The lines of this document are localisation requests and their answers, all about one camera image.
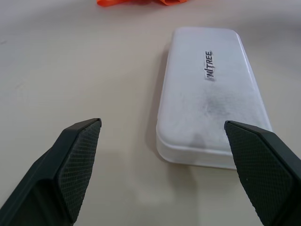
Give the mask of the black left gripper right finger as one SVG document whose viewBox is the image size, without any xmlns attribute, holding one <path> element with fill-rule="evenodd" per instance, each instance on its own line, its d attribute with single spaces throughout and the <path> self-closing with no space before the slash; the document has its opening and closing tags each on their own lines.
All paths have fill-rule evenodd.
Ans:
<svg viewBox="0 0 301 226">
<path fill-rule="evenodd" d="M 224 129 L 234 163 L 264 226 L 301 226 L 301 159 L 273 132 L 236 121 Z"/>
</svg>

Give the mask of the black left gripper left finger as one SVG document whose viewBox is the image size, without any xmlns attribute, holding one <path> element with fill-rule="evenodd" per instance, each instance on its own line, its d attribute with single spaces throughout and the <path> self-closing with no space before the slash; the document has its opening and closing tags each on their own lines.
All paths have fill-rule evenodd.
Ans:
<svg viewBox="0 0 301 226">
<path fill-rule="evenodd" d="M 81 121 L 62 131 L 0 208 L 0 226 L 73 226 L 95 162 L 102 121 Z"/>
</svg>

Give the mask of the white rectangular case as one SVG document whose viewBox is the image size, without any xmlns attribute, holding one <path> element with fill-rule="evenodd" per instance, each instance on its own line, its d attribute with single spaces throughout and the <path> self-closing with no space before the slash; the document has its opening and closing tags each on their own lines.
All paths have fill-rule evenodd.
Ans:
<svg viewBox="0 0 301 226">
<path fill-rule="evenodd" d="M 225 121 L 272 129 L 239 35 L 222 28 L 177 28 L 158 108 L 159 155 L 172 163 L 235 169 Z"/>
</svg>

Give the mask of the orange object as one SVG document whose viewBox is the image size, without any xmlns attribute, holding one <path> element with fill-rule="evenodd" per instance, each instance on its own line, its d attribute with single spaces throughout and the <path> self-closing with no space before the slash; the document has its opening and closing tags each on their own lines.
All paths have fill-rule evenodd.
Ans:
<svg viewBox="0 0 301 226">
<path fill-rule="evenodd" d="M 173 6 L 185 3 L 189 0 L 96 0 L 97 5 L 101 7 L 110 7 L 118 4 L 131 3 L 136 5 L 147 5 L 157 3 L 164 6 Z"/>
</svg>

